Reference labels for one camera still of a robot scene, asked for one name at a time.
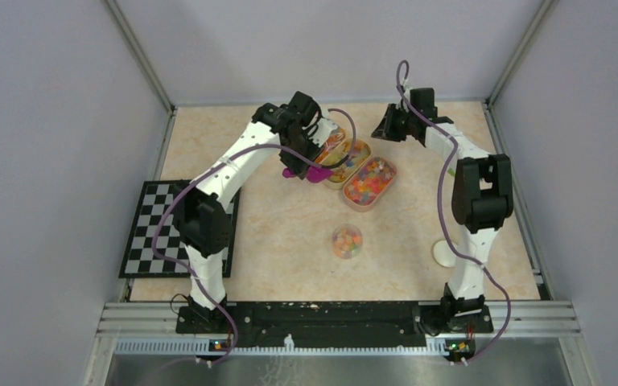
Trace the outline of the white round lid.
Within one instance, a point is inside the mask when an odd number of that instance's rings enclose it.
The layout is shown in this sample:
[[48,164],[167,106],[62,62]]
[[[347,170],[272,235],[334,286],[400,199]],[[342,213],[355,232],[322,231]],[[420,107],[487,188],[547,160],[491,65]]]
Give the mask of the white round lid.
[[456,266],[457,256],[445,240],[435,242],[432,248],[432,255],[435,262],[444,268],[454,268]]

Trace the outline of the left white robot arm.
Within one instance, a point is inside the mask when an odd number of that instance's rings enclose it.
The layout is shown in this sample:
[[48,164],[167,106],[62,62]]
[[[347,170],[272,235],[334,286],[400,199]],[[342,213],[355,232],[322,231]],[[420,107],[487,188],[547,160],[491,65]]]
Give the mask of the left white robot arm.
[[216,332],[225,324],[226,312],[220,306],[226,298],[222,251],[234,231],[226,212],[229,204],[274,155],[291,176],[304,179],[332,129],[320,123],[322,116],[319,104],[303,92],[296,92],[287,104],[264,104],[218,162],[175,197],[174,225],[194,271],[189,306],[203,330]]

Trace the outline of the purple plastic scoop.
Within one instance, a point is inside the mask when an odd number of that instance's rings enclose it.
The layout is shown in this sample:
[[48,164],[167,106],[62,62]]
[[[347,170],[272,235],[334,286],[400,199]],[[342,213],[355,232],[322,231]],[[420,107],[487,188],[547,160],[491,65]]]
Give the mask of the purple plastic scoop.
[[[296,175],[289,168],[285,168],[282,171],[282,176],[285,179],[298,178],[298,175]],[[309,183],[321,183],[324,180],[330,178],[331,176],[333,176],[332,169],[324,169],[324,168],[317,168],[314,166],[310,166],[307,170],[307,173],[304,175],[304,179],[308,181]]]

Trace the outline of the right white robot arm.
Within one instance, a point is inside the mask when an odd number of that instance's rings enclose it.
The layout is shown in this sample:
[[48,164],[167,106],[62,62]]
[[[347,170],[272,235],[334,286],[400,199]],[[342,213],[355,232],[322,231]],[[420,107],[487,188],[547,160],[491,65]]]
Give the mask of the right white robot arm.
[[398,87],[400,102],[390,104],[372,138],[402,142],[413,138],[443,159],[442,176],[454,177],[451,214],[460,240],[443,240],[442,252],[456,260],[438,316],[449,331],[461,331],[484,308],[484,281],[493,241],[513,214],[511,161],[490,154],[441,117],[432,88]]

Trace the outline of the clear plastic cup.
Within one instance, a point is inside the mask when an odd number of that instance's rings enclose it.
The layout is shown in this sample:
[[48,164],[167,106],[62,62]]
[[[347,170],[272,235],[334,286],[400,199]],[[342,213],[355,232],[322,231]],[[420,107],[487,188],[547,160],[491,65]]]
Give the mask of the clear plastic cup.
[[339,258],[354,258],[360,252],[362,245],[361,230],[353,224],[341,224],[332,233],[332,251]]

